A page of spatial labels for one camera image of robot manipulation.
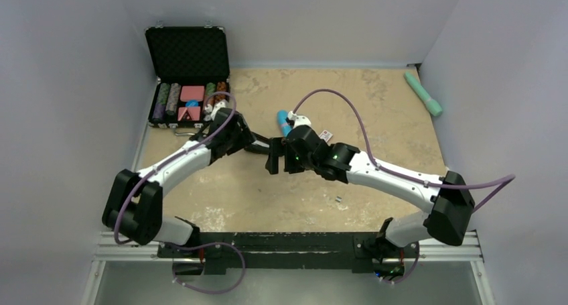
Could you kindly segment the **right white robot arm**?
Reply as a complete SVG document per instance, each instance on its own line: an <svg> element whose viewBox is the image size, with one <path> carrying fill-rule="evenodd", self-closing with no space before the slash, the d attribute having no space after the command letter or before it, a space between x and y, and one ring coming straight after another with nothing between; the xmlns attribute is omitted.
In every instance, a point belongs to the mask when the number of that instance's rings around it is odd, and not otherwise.
<svg viewBox="0 0 568 305"><path fill-rule="evenodd" d="M328 144L305 125L270 139L265 165L270 174L278 173L280 157L289 174L310 170L325 180L369 187L417 207L414 214L384 222L376 247L385 256L423 239L463 243L475 204L460 174L420 174L383 163L352 145Z"/></svg>

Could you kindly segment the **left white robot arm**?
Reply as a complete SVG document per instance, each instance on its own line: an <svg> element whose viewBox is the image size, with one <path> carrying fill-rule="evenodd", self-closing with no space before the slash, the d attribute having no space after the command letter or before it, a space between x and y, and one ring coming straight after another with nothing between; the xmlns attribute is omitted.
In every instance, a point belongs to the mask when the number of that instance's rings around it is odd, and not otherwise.
<svg viewBox="0 0 568 305"><path fill-rule="evenodd" d="M102 223L118 244L152 241L173 245L182 257L200 248L200 229L180 217L163 214L163 199L193 173L245 148L266 153L267 138L250 130L244 117L230 108L193 134L177 151L139 171L121 170L102 212Z"/></svg>

